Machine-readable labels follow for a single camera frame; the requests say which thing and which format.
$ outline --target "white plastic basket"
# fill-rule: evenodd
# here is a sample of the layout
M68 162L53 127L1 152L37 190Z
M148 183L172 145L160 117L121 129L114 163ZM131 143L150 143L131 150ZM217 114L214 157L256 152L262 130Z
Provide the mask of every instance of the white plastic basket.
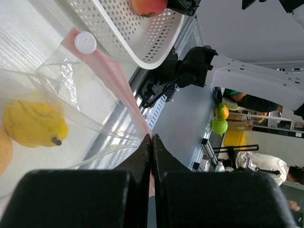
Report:
M164 61L184 20L169 9L144 18L133 11L130 0L66 1L111 56L144 69L155 69Z

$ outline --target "white ceiling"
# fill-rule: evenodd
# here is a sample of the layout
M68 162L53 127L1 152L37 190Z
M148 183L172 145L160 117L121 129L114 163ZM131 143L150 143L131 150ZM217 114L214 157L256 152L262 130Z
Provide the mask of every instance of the white ceiling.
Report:
M197 10L204 45L242 61L304 58L304 29L279 0L203 0Z

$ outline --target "lemon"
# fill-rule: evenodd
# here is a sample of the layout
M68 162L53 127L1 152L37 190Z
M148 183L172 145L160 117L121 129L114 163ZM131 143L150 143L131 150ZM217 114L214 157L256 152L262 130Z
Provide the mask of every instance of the lemon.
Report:
M215 134L223 134L228 129L228 123L226 120L215 118L211 122L211 129Z
M68 134L64 116L48 103L11 99L3 112L7 134L26 147L60 146Z
M229 116L229 110L223 103L219 103L215 106L215 115L220 120L226 120Z

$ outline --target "peach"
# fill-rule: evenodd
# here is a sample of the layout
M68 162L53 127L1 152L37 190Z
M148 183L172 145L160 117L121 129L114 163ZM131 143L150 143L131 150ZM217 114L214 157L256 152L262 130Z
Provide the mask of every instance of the peach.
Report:
M146 18L160 15L167 8L168 0L131 0L134 11Z

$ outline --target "dark hair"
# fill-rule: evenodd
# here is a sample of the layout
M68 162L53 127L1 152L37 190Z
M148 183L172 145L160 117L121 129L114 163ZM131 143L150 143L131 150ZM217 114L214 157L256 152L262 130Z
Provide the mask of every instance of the dark hair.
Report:
M290 166L289 174L294 178L294 180L300 184L304 184L304 168L298 166Z

